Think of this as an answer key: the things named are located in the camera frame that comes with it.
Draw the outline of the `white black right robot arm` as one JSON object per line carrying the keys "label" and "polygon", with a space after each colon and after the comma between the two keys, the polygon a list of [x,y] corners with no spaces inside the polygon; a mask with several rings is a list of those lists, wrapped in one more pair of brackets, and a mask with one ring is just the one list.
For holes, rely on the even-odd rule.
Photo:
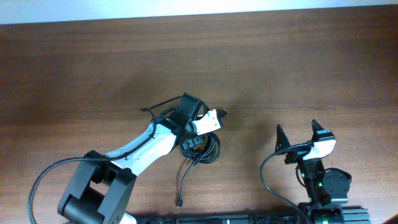
{"label": "white black right robot arm", "polygon": [[348,202],[352,176],[341,169],[324,167],[322,159],[332,153],[336,138],[316,120],[311,125],[311,140],[296,145],[289,143],[282,126],[277,125],[275,152],[300,171],[310,201],[298,207],[306,217],[312,223],[344,223],[342,205]]}

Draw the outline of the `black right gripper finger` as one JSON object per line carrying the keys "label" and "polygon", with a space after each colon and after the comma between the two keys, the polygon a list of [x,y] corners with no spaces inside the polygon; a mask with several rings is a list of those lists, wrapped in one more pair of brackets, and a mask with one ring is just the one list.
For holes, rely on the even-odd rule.
{"label": "black right gripper finger", "polygon": [[313,142],[329,141],[335,138],[334,134],[329,129],[324,129],[317,120],[313,119],[311,125]]}
{"label": "black right gripper finger", "polygon": [[287,154],[291,145],[280,124],[276,127],[276,133],[275,152],[278,154]]}

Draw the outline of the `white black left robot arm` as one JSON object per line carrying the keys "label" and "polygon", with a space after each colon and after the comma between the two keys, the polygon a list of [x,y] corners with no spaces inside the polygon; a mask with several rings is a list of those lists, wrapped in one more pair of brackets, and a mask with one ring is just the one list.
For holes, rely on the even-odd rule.
{"label": "white black left robot arm", "polygon": [[147,129],[125,146],[81,159],[57,207],[72,223],[134,223],[126,208],[137,177],[179,145],[190,148],[222,127],[216,110],[184,93],[176,107],[153,116]]}

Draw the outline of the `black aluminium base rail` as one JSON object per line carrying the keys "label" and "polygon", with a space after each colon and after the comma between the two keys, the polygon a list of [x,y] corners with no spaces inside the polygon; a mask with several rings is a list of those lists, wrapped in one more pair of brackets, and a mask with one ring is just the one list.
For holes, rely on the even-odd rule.
{"label": "black aluminium base rail", "polygon": [[166,217],[134,217],[133,224],[371,224],[365,208],[320,209],[308,221],[295,210],[273,210],[234,215],[194,215]]}

